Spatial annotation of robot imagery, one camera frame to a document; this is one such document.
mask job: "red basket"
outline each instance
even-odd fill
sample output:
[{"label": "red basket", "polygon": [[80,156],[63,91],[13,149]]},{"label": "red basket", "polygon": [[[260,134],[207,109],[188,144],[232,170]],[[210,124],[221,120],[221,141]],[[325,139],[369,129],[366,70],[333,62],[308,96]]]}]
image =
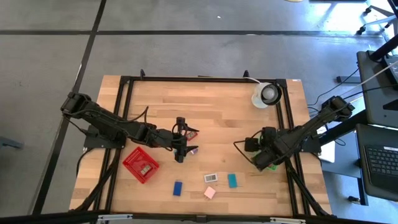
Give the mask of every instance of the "red basket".
[{"label": "red basket", "polygon": [[140,147],[127,156],[123,165],[143,184],[159,168],[159,164]]}]

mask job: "wooden table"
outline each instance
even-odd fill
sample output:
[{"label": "wooden table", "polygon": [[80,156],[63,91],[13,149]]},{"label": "wooden table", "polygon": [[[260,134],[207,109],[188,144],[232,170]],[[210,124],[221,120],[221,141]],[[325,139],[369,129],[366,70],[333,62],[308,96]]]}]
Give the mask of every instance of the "wooden table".
[{"label": "wooden table", "polygon": [[[104,76],[98,104],[113,111],[120,76]],[[213,82],[134,82],[128,119],[149,106],[148,122],[158,128],[171,129],[177,116],[185,117],[199,135],[188,145],[198,145],[197,154],[188,154],[182,164],[162,148],[141,146],[159,164],[160,169],[141,184],[119,163],[112,212],[179,213],[217,215],[290,216],[290,196],[285,165],[276,171],[259,172],[234,148],[233,142],[253,135],[264,126],[278,127],[275,106],[257,109],[251,103],[253,83]],[[308,121],[307,103],[300,80],[287,80],[295,125]],[[282,103],[285,126],[287,116]],[[121,154],[123,161],[137,144],[127,141]],[[305,183],[317,202],[331,212],[320,162],[313,155],[301,153]],[[97,184],[104,149],[95,149],[83,158],[73,191],[70,208],[79,206]],[[206,184],[205,174],[217,173],[217,182]],[[238,188],[230,189],[227,175],[236,174]],[[173,196],[174,182],[182,181],[182,194]],[[212,200],[203,195],[211,186]],[[104,208],[107,186],[100,208]],[[300,191],[296,187],[299,211],[303,213]]]}]

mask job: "computer keyboard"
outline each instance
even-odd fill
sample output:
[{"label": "computer keyboard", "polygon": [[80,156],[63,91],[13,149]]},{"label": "computer keyboard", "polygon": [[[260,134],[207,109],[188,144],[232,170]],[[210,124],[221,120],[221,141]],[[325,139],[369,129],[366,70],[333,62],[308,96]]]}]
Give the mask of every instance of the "computer keyboard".
[{"label": "computer keyboard", "polygon": [[398,176],[398,149],[385,146],[365,147],[371,172]]}]

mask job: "chair wheel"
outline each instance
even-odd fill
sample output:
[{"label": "chair wheel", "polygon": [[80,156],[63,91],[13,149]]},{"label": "chair wheel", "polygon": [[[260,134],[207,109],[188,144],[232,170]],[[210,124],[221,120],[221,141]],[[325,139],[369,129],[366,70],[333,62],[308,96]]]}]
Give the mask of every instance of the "chair wheel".
[{"label": "chair wheel", "polygon": [[359,198],[356,198],[356,197],[353,197],[353,196],[349,196],[347,199],[348,199],[350,202],[352,202],[352,203],[357,203],[357,204],[361,203],[361,201],[360,201]]},{"label": "chair wheel", "polygon": [[366,30],[365,26],[362,26],[361,28],[359,28],[358,31],[356,31],[357,34],[361,35],[364,31]]},{"label": "chair wheel", "polygon": [[370,7],[367,7],[366,9],[365,9],[365,14],[368,14],[368,13],[370,13],[372,11],[372,9],[370,8]]}]

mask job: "pink block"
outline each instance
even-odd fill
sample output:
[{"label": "pink block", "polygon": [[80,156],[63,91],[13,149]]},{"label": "pink block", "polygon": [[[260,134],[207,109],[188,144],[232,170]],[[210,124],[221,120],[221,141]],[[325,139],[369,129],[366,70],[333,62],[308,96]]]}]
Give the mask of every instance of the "pink block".
[{"label": "pink block", "polygon": [[216,193],[215,189],[212,189],[211,187],[207,187],[207,189],[205,191],[205,196],[212,199],[215,193]]}]

